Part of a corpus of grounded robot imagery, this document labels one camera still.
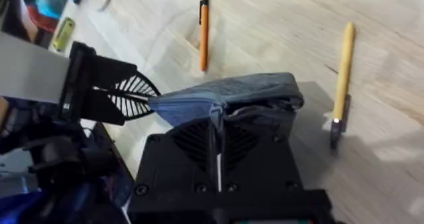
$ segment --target screw hole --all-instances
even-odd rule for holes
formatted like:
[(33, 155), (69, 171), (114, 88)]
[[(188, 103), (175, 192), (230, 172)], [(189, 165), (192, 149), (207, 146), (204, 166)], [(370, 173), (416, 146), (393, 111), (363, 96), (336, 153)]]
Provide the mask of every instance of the screw hole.
[(138, 196), (144, 196), (148, 193), (148, 186), (145, 184), (140, 184), (135, 188), (135, 194)]
[(228, 192), (237, 192), (239, 187), (236, 184), (229, 184), (227, 190)]
[(295, 183), (294, 181), (287, 181), (286, 182), (286, 188), (288, 189), (288, 190), (294, 190), (294, 189), (297, 189), (299, 187), (299, 185), (297, 184), (297, 183)]
[(198, 192), (198, 193), (207, 192), (207, 186), (205, 184), (199, 184), (199, 185), (197, 185), (196, 192)]

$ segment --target black plastic mount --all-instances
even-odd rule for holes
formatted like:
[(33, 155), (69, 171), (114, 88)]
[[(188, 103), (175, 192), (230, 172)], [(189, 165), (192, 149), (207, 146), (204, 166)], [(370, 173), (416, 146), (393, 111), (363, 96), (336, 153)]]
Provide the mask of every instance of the black plastic mount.
[[(132, 223), (336, 223), (326, 192), (303, 189), (286, 136), (266, 127), (225, 122), (223, 138), (217, 140), (211, 129), (208, 119), (197, 119), (149, 136), (128, 208)], [(224, 147), (220, 168), (211, 155), (217, 141)]]
[(105, 91), (136, 73), (134, 64), (98, 56), (93, 48), (74, 42), (60, 98), (59, 118), (71, 123), (84, 118), (124, 125), (125, 116)]

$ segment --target blue fabric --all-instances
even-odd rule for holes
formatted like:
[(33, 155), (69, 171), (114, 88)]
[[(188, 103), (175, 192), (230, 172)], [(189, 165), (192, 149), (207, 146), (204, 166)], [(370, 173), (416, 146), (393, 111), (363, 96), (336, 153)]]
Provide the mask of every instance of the blue fabric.
[(0, 199), (0, 224), (18, 224), (22, 212), (35, 204), (44, 194), (34, 192)]
[(41, 15), (60, 19), (67, 0), (35, 0), (37, 10)]
[[(159, 116), (176, 127), (194, 119), (210, 117), (211, 110), (216, 108), (214, 104), (228, 109), (234, 104), (243, 107), (243, 104), (255, 105), (263, 101), (275, 101), (283, 107), (291, 105), (298, 109), (303, 105), (303, 96), (290, 73), (254, 74), (224, 78), (150, 97), (148, 104)], [(249, 111), (263, 113), (264, 107), (256, 105)]]

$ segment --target wood grain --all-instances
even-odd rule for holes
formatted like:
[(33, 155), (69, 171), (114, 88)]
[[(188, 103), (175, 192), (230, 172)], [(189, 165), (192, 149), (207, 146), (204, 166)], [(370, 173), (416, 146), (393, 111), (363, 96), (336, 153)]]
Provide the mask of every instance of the wood grain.
[[(137, 64), (162, 93), (292, 72), (306, 100), (291, 136), (305, 185), (327, 189), (347, 223), (424, 223), (424, 0), (211, 0), (205, 75), (199, 0), (112, 0), (98, 13), (100, 4), (83, 0), (74, 39)], [(334, 157), (329, 114), (349, 21), (352, 106)], [(108, 126), (133, 175), (146, 137), (169, 128), (156, 115)]]

